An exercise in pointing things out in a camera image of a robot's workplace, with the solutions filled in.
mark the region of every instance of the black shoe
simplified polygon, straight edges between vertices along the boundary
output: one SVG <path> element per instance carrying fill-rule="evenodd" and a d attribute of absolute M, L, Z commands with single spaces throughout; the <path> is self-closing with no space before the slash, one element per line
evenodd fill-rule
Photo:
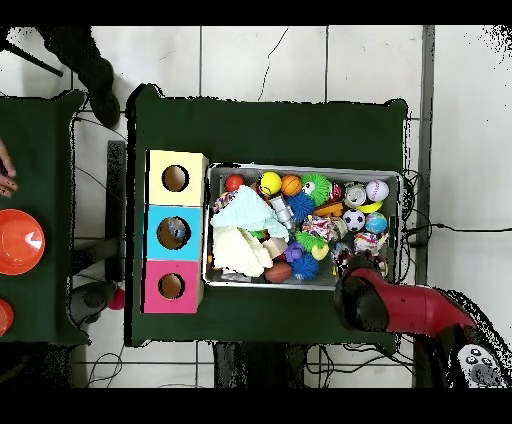
<path fill-rule="evenodd" d="M 121 108 L 119 101 L 112 92 L 114 69 L 108 60 L 101 60 L 102 62 L 96 74 L 97 78 L 91 81 L 89 85 L 90 103 L 94 116 L 98 118 L 98 121 L 102 125 L 112 128 L 119 122 Z"/>

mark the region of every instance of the gray bin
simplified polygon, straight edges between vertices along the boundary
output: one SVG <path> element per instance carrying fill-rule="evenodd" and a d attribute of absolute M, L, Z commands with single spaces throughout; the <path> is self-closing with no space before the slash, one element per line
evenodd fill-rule
<path fill-rule="evenodd" d="M 204 220 L 204 244 L 203 244 L 203 279 L 212 286 L 225 287 L 260 287 L 273 289 L 298 289 L 298 290 L 334 290 L 336 277 L 332 273 L 332 263 L 330 253 L 320 261 L 320 269 L 314 280 L 302 281 L 297 280 L 293 276 L 280 284 L 268 283 L 263 276 L 251 278 L 250 282 L 232 281 L 222 278 L 221 271 L 213 270 L 207 261 L 208 255 L 212 251 L 212 232 L 210 218 L 213 216 L 213 205 L 217 198 L 224 193 L 224 183 L 226 178 L 231 174 L 240 174 L 244 176 L 245 184 L 251 185 L 256 182 L 260 175 L 265 171 L 275 171 L 279 175 L 287 174 L 302 176 L 307 173 L 315 172 L 324 175 L 331 182 L 335 182 L 342 186 L 347 182 L 368 183 L 375 179 L 385 181 L 389 186 L 389 195 L 384 200 L 379 212 L 388 219 L 389 238 L 386 244 L 380 250 L 380 254 L 385 256 L 389 264 L 388 281 L 398 279 L 400 263 L 400 229 L 402 226 L 402 199 L 403 199 L 403 180 L 402 176 L 393 171 L 359 171 L 351 169 L 333 169 L 333 168 L 306 168 L 291 166 L 272 166 L 272 165 L 256 165 L 256 164 L 211 164 L 206 172 L 207 188 L 209 188 L 210 198 L 205 210 Z M 343 241 L 351 242 L 354 233 L 349 232 Z"/>

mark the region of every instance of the person's hand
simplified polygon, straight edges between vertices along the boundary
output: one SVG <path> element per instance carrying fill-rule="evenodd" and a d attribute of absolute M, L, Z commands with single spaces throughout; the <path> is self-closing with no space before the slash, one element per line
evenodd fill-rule
<path fill-rule="evenodd" d="M 12 193 L 18 190 L 18 185 L 12 180 L 16 176 L 16 170 L 12 166 L 11 158 L 5 144 L 0 138 L 0 159 L 7 171 L 7 175 L 0 175 L 0 196 L 11 197 Z"/>

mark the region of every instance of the table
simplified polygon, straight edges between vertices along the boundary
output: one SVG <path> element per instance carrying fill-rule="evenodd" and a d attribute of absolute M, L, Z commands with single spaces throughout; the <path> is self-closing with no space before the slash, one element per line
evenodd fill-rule
<path fill-rule="evenodd" d="M 19 276 L 0 276 L 0 297 L 14 309 L 14 323 L 2 342 L 87 343 L 68 319 L 72 246 L 72 181 L 69 128 L 84 93 L 58 99 L 0 98 L 0 137 L 17 171 L 18 192 L 0 198 L 0 209 L 21 209 L 41 224 L 46 249 L 35 268 Z"/>
<path fill-rule="evenodd" d="M 222 340 L 378 343 L 392 334 L 349 332 L 326 291 L 206 285 L 197 314 L 141 314 L 144 155 L 147 149 L 203 153 L 210 162 L 379 169 L 401 172 L 407 104 L 241 103 L 211 98 L 165 99 L 141 85 L 127 104 L 127 298 L 125 342 Z"/>

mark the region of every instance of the red ball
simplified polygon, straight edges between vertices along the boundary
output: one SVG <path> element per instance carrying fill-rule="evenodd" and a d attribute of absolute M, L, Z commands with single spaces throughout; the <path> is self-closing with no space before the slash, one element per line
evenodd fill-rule
<path fill-rule="evenodd" d="M 271 283 L 282 283 L 292 275 L 292 267 L 286 262 L 276 262 L 272 268 L 265 270 L 265 279 Z"/>
<path fill-rule="evenodd" d="M 238 190 L 238 187 L 244 184 L 244 177 L 240 174 L 232 174 L 226 179 L 226 190 L 227 191 L 235 191 Z"/>

